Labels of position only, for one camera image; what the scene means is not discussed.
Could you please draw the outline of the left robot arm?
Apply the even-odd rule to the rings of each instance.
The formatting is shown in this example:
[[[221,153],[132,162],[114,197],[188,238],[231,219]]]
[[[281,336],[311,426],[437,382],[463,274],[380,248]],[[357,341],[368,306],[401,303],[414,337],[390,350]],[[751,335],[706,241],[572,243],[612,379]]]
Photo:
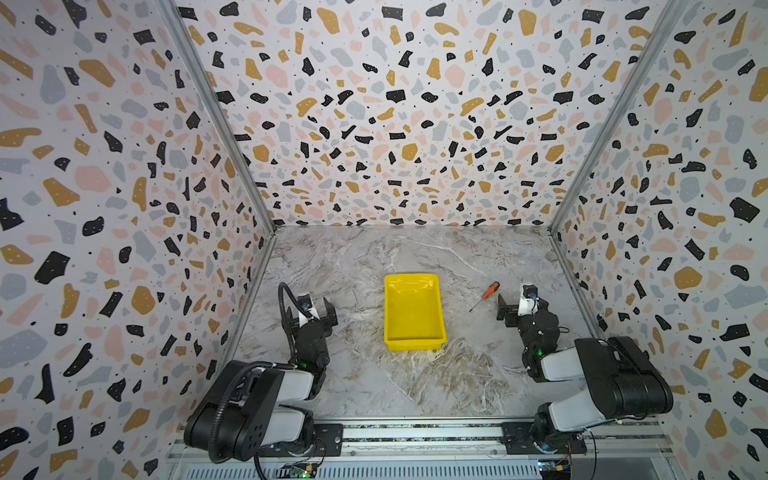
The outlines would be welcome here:
[[[327,338],[338,317],[327,299],[321,307],[309,294],[297,301],[296,311],[281,313],[290,360],[229,361],[189,417],[186,446],[215,464],[256,455],[303,457],[320,446],[313,413],[297,403],[320,393],[330,364]]]

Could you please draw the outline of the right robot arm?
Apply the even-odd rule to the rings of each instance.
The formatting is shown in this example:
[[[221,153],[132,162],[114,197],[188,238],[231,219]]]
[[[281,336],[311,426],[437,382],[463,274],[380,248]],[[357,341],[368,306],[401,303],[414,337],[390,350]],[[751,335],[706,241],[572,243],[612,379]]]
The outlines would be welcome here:
[[[540,405],[528,430],[516,434],[515,442],[559,453],[574,446],[591,427],[672,410],[670,385],[631,338],[577,338],[571,347],[559,349],[565,328],[548,303],[534,294],[521,297],[516,306],[499,298],[497,319],[518,331],[522,363],[534,382],[585,382],[570,397]]]

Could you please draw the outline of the corner metal post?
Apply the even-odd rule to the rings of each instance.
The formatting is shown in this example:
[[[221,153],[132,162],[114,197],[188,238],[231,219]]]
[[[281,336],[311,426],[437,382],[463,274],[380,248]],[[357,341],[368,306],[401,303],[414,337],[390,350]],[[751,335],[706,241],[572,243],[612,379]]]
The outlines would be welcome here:
[[[215,91],[207,80],[203,64],[196,52],[194,42],[185,28],[177,5],[171,0],[159,0],[157,4],[160,15],[169,29],[169,35],[175,46],[179,49],[180,58],[184,61],[191,80],[199,92],[203,106],[209,113],[212,124],[219,133],[224,148],[234,163],[236,172],[241,177],[244,190],[255,209],[258,224],[265,235],[271,238],[275,235],[276,227],[269,217],[253,176],[244,160],[243,153],[238,148],[235,136],[225,118]]]
[[[573,176],[573,181],[565,194],[565,198],[558,207],[551,224],[548,226],[548,233],[553,239],[556,238],[558,229],[564,224],[569,209],[577,200],[580,189],[587,182],[589,174],[598,163],[614,130],[619,126],[621,120],[633,104],[634,96],[639,92],[649,69],[654,65],[687,5],[688,1],[686,0],[670,0],[666,2],[661,10],[660,16],[651,32],[650,39],[641,52],[636,66],[619,92],[606,120],[599,128],[598,135],[592,143],[586,159],[578,172]]]

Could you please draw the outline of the aluminium mounting rail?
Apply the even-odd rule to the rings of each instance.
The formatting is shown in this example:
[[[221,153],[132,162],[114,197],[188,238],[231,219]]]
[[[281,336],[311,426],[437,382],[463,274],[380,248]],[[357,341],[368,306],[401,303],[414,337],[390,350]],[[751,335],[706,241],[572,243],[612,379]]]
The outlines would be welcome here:
[[[277,479],[286,464],[313,463],[315,479],[682,479],[658,421],[622,421],[592,427],[575,445],[543,453],[515,442],[528,430],[523,418],[321,419],[314,455],[267,456],[213,464],[176,442],[167,479]]]

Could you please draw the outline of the green circuit board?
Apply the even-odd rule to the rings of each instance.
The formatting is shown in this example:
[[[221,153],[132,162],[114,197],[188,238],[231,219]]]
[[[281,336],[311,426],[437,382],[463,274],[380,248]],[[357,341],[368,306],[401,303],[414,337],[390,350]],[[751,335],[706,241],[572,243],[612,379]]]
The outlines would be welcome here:
[[[318,466],[313,463],[286,464],[276,471],[277,479],[315,479]]]

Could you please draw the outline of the left corner metal post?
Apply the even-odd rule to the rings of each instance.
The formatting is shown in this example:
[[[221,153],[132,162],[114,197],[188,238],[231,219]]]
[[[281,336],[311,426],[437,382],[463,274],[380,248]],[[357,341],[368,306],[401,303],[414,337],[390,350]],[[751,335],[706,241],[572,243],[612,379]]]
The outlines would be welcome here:
[[[241,177],[244,190],[255,209],[258,224],[265,235],[271,238],[275,235],[276,227],[269,217],[253,176],[244,160],[243,153],[238,148],[235,136],[225,118],[215,91],[207,80],[203,64],[196,52],[194,42],[185,28],[177,5],[171,0],[159,0],[157,4],[160,15],[169,29],[169,35],[175,46],[179,49],[180,58],[184,61],[191,80],[199,92],[203,106],[209,113],[212,124],[219,133],[224,148],[234,163],[236,172]]]

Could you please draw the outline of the right corner metal post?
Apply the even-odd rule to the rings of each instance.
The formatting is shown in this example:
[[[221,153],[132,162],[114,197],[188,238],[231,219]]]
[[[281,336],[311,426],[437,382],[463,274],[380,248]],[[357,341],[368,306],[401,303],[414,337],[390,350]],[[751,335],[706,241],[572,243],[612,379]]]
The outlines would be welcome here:
[[[661,10],[660,16],[651,32],[650,39],[641,52],[636,66],[619,92],[606,120],[599,128],[598,135],[592,143],[586,159],[578,172],[573,176],[573,181],[565,194],[565,198],[558,207],[551,224],[548,226],[548,233],[553,239],[556,238],[558,229],[564,224],[569,209],[577,200],[580,189],[587,182],[589,174],[598,163],[614,130],[619,126],[621,120],[633,104],[634,96],[639,92],[649,69],[654,65],[687,5],[688,1],[686,0],[670,0],[666,2]]]

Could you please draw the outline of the orange handled screwdriver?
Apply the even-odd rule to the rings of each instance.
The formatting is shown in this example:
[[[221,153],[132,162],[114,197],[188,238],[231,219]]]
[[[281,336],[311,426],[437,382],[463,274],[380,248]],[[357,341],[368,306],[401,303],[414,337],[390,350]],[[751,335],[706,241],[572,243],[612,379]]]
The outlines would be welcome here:
[[[481,295],[481,297],[477,300],[477,302],[469,309],[469,312],[472,312],[477,306],[479,306],[482,302],[485,300],[488,300],[494,293],[498,291],[500,287],[500,283],[498,281],[494,281]]]

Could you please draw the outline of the yellow plastic bin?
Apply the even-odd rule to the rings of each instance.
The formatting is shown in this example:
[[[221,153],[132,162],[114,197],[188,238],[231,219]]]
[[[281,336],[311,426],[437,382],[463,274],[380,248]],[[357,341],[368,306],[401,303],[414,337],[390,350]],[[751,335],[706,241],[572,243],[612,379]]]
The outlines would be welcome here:
[[[439,277],[388,275],[384,280],[384,341],[389,351],[436,351],[447,341]]]

